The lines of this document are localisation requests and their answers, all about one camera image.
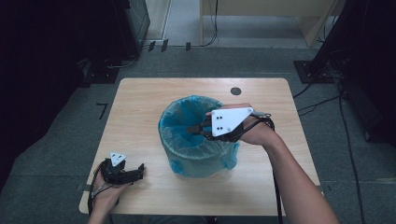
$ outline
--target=hand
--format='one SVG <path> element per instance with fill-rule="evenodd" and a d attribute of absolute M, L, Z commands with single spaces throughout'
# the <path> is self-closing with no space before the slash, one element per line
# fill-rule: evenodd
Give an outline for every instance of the hand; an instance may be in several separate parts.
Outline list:
<path fill-rule="evenodd" d="M 224 105 L 220 109 L 232 109 L 232 108 L 241 108 L 241 107 L 252 107 L 248 103 L 243 104 L 236 104 L 236 105 Z M 250 124 L 255 122 L 257 119 L 254 117 L 247 117 L 244 120 L 244 128 L 248 127 Z M 252 145 L 260 145 L 260 146 L 267 146 L 271 143 L 271 138 L 276 133 L 268 127 L 265 123 L 259 123 L 254 126 L 251 130 L 244 135 L 241 136 L 240 140 L 252 144 Z"/>
<path fill-rule="evenodd" d="M 105 180 L 103 179 L 102 172 L 99 171 L 93 184 L 93 191 L 96 191 L 104 184 Z M 130 184 L 112 186 L 97 194 L 93 199 L 93 209 L 88 223 L 104 223 L 108 213 L 116 205 L 118 198 L 128 186 Z"/>

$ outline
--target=blue plastic bag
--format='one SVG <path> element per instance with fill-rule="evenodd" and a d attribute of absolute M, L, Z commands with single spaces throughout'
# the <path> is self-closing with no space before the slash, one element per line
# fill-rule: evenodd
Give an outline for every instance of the blue plastic bag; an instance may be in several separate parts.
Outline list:
<path fill-rule="evenodd" d="M 206 112 L 222 103 L 205 96 L 189 96 L 170 104 L 161 116 L 158 129 L 172 170 L 186 177 L 206 177 L 236 165 L 238 143 L 208 141 L 187 133 L 187 127 L 202 123 Z"/>

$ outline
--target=light wood surface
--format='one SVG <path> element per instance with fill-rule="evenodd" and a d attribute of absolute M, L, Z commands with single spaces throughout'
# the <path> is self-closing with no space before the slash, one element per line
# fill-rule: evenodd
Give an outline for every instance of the light wood surface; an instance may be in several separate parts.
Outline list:
<path fill-rule="evenodd" d="M 201 0 L 201 45 L 204 44 L 204 16 L 215 15 L 216 2 Z M 313 47 L 337 2 L 338 0 L 226 0 L 218 2 L 218 15 L 295 17 L 306 45 Z"/>
<path fill-rule="evenodd" d="M 231 94 L 238 87 L 242 93 Z M 249 102 L 272 114 L 280 134 L 296 160 L 316 185 L 312 162 L 288 82 L 283 78 L 125 78 L 121 81 L 92 172 L 110 151 L 127 155 L 125 170 L 146 164 L 144 179 L 121 195 L 116 214 L 276 216 L 271 164 L 262 147 L 241 142 L 238 163 L 206 178 L 175 175 L 158 134 L 162 112 L 173 101 L 203 95 L 224 104 Z M 88 192 L 79 205 L 88 213 Z"/>

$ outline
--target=gray carpet floor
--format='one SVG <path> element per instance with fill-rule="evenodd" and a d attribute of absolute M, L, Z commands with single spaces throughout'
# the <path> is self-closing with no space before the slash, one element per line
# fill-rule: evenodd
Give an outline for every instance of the gray carpet floor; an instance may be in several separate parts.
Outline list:
<path fill-rule="evenodd" d="M 125 77 L 283 77 L 293 94 L 301 91 L 294 60 L 312 60 L 316 49 L 232 49 L 160 47 L 146 49 L 119 72 L 116 84 L 80 88 L 49 132 L 20 155 L 0 200 L 1 223 L 84 223 L 78 211 L 81 189 L 91 170 L 120 80 Z M 295 99 L 297 108 L 338 94 L 334 84 L 315 84 Z M 109 104 L 102 119 L 103 107 Z M 396 149 L 368 143 L 348 101 L 343 100 L 351 148 L 361 184 L 367 223 L 396 223 Z M 338 100 L 301 117 L 325 197 L 341 223 L 361 223 L 355 178 Z M 114 216 L 115 223 L 136 223 L 140 216 Z"/>

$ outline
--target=person's right hand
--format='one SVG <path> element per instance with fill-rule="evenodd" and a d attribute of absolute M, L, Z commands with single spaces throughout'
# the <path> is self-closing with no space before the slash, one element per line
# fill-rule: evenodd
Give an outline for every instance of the person's right hand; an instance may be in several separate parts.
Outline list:
<path fill-rule="evenodd" d="M 241 107 L 252 107 L 248 103 L 243 104 L 235 104 L 235 105 L 224 105 L 219 109 L 232 109 L 232 108 L 241 108 Z M 251 116 L 248 116 L 244 120 L 244 128 L 248 127 L 251 123 L 255 122 L 257 119 Z M 250 129 L 247 133 L 241 136 L 240 140 L 252 145 L 260 145 L 260 146 L 268 146 L 271 144 L 271 139 L 275 132 L 268 127 L 265 123 L 259 123 Z"/>

